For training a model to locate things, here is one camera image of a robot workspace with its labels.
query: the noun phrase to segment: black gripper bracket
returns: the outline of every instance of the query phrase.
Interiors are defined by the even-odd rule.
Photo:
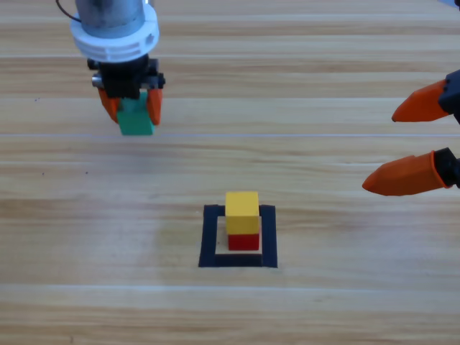
[[[438,103],[446,113],[453,114],[460,124],[460,70],[446,76],[446,85]]]
[[[434,165],[447,186],[456,185],[460,188],[460,161],[448,147],[434,152]]]

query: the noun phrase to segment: red block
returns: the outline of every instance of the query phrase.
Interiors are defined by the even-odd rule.
[[[229,250],[259,250],[260,233],[229,235]]]

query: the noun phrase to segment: stacked blocks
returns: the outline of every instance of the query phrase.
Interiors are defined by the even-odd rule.
[[[225,219],[229,250],[259,250],[259,218],[257,192],[228,192],[226,194]]]

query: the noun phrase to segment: yellow block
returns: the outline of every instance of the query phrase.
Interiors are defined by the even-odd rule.
[[[225,222],[228,235],[259,233],[259,194],[228,192],[225,196]]]

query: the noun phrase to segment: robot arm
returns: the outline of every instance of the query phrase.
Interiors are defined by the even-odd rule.
[[[395,111],[394,122],[428,122],[454,115],[460,124],[460,70],[413,92]],[[439,188],[460,188],[460,159],[446,147],[383,164],[363,183],[382,196],[409,196]]]
[[[92,85],[110,117],[118,123],[120,104],[141,101],[144,89],[144,107],[152,123],[160,124],[165,78],[158,72],[158,60],[149,57],[160,38],[153,6],[148,0],[75,0],[75,4],[78,13],[69,16],[70,31],[88,68],[95,71]]]

